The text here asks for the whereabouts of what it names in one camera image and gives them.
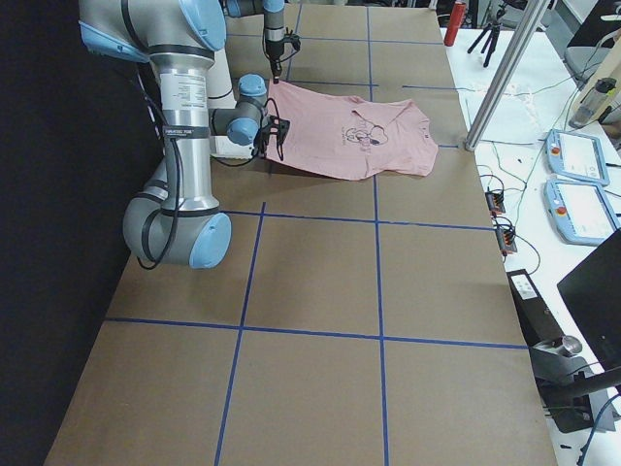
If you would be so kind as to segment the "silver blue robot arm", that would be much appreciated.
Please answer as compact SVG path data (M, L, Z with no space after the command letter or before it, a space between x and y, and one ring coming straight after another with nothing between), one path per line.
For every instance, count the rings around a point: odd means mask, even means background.
M225 14L217 1L81 1L82 41L93 53L144 63L160 99L144 98L162 122L163 159L129 203L123 236L139 264L212 268L232 224L212 194L212 139L259 150L267 87L256 74L231 94Z
M241 18L261 15L263 17L263 48L273 76L278 83L282 73L285 26L283 0L226 0L229 17Z

